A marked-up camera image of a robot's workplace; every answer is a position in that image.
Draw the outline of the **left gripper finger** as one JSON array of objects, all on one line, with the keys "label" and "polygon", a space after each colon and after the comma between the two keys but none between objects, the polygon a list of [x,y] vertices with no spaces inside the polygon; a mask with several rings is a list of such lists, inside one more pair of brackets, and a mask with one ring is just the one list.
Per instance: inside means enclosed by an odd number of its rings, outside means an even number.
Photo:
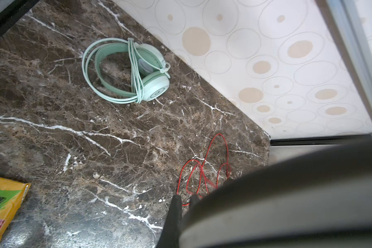
[{"label": "left gripper finger", "polygon": [[180,223],[182,219],[182,201],[180,195],[174,195],[164,222],[163,230],[156,248],[178,248]]}]

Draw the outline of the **white black red headphones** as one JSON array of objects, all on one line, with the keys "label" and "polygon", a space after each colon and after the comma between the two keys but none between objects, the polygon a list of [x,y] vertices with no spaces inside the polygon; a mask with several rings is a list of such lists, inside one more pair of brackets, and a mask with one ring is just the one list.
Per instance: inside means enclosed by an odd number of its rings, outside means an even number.
[{"label": "white black red headphones", "polygon": [[372,248],[372,140],[242,176],[181,223],[182,248]]}]

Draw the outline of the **mint green headphones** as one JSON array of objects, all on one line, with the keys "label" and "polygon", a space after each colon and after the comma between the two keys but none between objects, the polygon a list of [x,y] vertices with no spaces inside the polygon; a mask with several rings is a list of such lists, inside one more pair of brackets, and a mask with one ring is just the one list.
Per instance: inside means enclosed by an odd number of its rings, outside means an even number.
[{"label": "mint green headphones", "polygon": [[168,90],[170,64],[152,45],[132,38],[104,38],[87,47],[82,73],[102,99],[116,104],[149,102]]}]

